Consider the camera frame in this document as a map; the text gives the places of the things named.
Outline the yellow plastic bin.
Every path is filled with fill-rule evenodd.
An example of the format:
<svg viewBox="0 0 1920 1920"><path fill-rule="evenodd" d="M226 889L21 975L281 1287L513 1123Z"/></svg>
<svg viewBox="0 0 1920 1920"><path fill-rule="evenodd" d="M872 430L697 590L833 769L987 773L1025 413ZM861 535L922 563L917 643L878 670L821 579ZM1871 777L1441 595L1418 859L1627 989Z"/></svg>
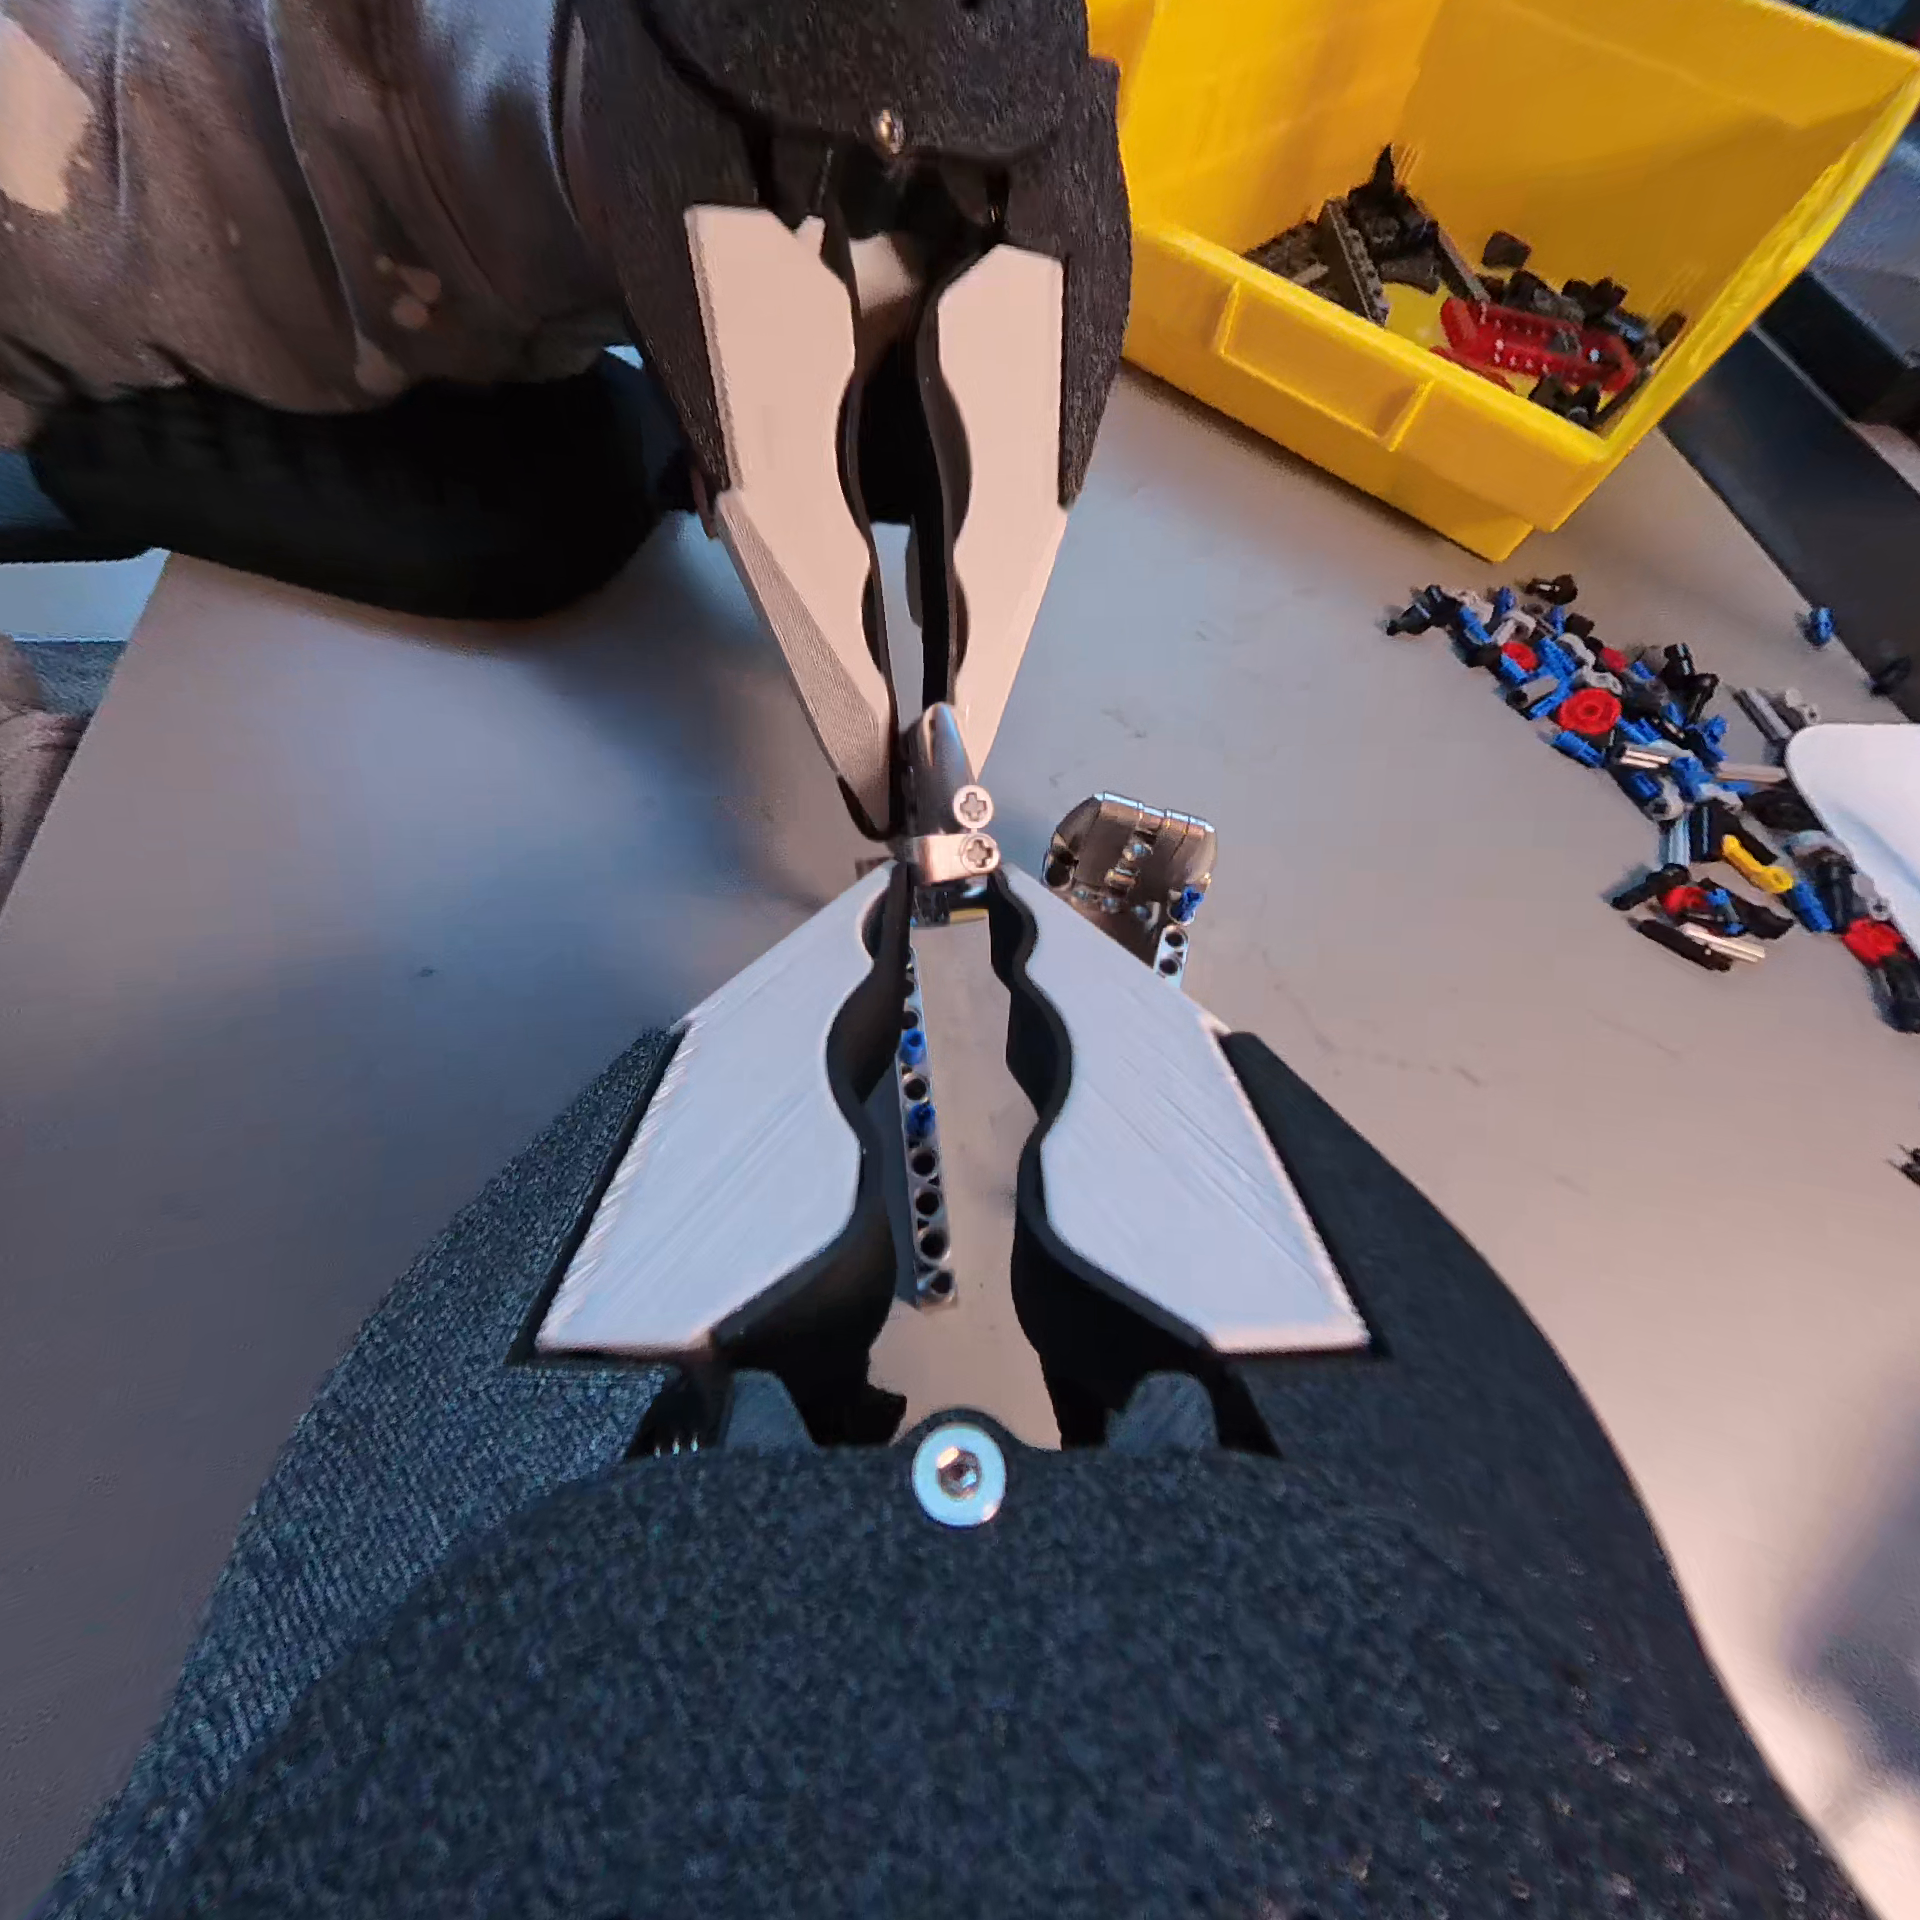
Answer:
<svg viewBox="0 0 1920 1920"><path fill-rule="evenodd" d="M1093 3L1121 69L1121 157L1145 240L1232 254L1355 185L1401 123L1441 3Z"/></svg>

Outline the long grey beam panel assembly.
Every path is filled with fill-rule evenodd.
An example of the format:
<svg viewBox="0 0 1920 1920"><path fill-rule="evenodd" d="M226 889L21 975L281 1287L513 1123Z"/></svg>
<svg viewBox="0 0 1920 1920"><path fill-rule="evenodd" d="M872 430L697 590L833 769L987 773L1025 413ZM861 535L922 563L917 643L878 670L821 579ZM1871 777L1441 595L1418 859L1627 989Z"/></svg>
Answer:
<svg viewBox="0 0 1920 1920"><path fill-rule="evenodd" d="M1216 830L1205 817L1102 790L1059 820L1040 877L1154 975L1181 985L1214 863Z"/></svg>

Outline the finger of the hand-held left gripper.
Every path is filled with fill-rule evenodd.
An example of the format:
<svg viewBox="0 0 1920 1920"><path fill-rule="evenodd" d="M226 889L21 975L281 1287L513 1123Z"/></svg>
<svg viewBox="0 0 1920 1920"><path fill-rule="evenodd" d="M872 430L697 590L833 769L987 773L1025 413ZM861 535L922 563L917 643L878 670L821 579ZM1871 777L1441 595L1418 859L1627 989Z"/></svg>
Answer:
<svg viewBox="0 0 1920 1920"><path fill-rule="evenodd" d="M1009 244L951 276L919 332L936 477L919 540L926 700L954 709L977 773L1066 537L1064 347L1066 267Z"/></svg>
<svg viewBox="0 0 1920 1920"><path fill-rule="evenodd" d="M858 827L895 835L897 697L867 607L874 535L848 502L845 409L862 345L905 315L893 235L835 254L821 217L690 207L689 255L726 437L715 533L776 638Z"/></svg>

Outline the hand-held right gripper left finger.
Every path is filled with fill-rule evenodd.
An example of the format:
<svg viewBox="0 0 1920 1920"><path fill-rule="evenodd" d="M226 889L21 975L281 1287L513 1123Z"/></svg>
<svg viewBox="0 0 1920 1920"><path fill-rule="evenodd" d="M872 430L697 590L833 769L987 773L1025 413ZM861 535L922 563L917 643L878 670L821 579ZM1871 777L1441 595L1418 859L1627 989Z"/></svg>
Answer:
<svg viewBox="0 0 1920 1920"><path fill-rule="evenodd" d="M541 1360L678 1369L710 1432L761 1373L817 1445L897 1440L905 1399L872 1379L899 1284L874 1100L911 912L882 862L685 1016L563 1245Z"/></svg>

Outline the grey desk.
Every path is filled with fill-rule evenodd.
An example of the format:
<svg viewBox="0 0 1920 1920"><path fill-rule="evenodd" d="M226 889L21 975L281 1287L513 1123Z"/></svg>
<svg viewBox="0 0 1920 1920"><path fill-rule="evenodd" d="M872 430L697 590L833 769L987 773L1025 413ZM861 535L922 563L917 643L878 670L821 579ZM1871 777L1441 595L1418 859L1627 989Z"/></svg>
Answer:
<svg viewBox="0 0 1920 1920"><path fill-rule="evenodd" d="M5 908L5 1915L129 1774L286 1432L639 1032L856 871L730 565L487 630L190 560ZM1784 1784L1917 1915L1917 1040L1605 897L1653 827L1439 638L1483 567L1161 384L1106 416L987 781L1210 815L1190 989L1522 1299Z"/></svg>

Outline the yellow printed toy box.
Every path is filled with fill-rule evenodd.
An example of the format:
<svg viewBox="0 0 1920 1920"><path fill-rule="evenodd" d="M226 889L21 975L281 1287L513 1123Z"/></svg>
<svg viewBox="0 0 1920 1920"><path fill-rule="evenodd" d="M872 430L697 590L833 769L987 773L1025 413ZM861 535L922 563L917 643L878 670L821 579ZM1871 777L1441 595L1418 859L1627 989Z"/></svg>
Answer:
<svg viewBox="0 0 1920 1920"><path fill-rule="evenodd" d="M1135 244L1129 360L1486 560L1561 528L1814 261L1917 116L1917 49L1793 4L1441 3L1409 182L1477 248L1686 339L1594 435L1193 231Z"/></svg>

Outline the pile of colourful toy pieces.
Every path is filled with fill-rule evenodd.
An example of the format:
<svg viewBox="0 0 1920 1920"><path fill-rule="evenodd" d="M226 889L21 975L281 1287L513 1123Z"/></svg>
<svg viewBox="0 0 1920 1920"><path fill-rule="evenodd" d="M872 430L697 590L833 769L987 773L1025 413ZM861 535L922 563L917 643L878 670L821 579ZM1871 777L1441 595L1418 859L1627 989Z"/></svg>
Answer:
<svg viewBox="0 0 1920 1920"><path fill-rule="evenodd" d="M1643 943L1735 975L1805 933L1842 948L1877 1016L1917 1035L1910 880L1816 793L1819 716L1797 688L1734 684L1688 643L1611 644L1567 572L1481 591L1427 582L1379 630L1439 636L1547 751L1643 817L1653 849L1605 895Z"/></svg>

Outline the white base with battery box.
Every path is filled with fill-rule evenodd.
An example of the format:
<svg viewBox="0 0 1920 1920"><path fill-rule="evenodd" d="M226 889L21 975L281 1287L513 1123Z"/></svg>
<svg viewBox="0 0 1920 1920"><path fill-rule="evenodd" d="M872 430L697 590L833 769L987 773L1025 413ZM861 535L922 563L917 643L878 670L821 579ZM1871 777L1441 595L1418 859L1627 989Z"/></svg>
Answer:
<svg viewBox="0 0 1920 1920"><path fill-rule="evenodd" d="M1917 975L1918 724L1814 724L1784 748L1784 767L1816 827L1789 837L1797 875L1819 889L1849 865L1849 902L1825 904L1859 964Z"/></svg>

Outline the silver curved toy panel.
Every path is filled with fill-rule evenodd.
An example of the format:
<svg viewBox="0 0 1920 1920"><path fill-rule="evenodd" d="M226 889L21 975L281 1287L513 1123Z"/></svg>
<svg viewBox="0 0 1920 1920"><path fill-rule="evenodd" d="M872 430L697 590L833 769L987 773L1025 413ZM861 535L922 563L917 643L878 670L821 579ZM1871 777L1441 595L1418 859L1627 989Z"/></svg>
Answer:
<svg viewBox="0 0 1920 1920"><path fill-rule="evenodd" d="M928 704L901 733L897 863L911 877L917 927L939 927L981 912L1002 845L995 803L977 767L958 709Z"/></svg>

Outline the pile of black red parts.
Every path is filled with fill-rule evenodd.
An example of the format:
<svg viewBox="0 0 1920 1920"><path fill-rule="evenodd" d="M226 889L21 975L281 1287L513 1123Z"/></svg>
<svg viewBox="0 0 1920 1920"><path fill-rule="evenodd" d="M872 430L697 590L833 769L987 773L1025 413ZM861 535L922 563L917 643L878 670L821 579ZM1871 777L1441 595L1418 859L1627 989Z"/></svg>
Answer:
<svg viewBox="0 0 1920 1920"><path fill-rule="evenodd" d="M1544 276L1533 243L1506 229L1464 246L1409 167L1410 149L1384 144L1368 179L1242 259L1567 425L1610 432L1690 315L1638 309L1615 276Z"/></svg>

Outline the black ribbed cloth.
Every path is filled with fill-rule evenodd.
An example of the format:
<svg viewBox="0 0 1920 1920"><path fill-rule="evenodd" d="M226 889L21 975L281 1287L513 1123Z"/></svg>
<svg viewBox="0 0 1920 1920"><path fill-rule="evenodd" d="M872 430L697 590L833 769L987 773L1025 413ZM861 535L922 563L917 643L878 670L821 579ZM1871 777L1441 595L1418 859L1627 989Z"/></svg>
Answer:
<svg viewBox="0 0 1920 1920"><path fill-rule="evenodd" d="M347 416L200 382L71 400L2 469L5 563L165 548L409 616L560 612L694 511L678 420L611 352L563 380L431 382Z"/></svg>

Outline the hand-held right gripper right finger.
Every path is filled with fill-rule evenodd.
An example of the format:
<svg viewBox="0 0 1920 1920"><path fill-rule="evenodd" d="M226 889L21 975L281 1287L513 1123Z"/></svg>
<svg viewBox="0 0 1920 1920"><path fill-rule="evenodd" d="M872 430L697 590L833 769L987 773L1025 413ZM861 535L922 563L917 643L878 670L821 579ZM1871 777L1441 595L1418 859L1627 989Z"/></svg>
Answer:
<svg viewBox="0 0 1920 1920"><path fill-rule="evenodd" d="M1265 1046L1021 869L995 877L990 929L1034 1108L1014 1301L1062 1446L1106 1445L1174 1375L1219 1440L1271 1451L1246 1369L1360 1357L1375 1332L1248 1086Z"/></svg>

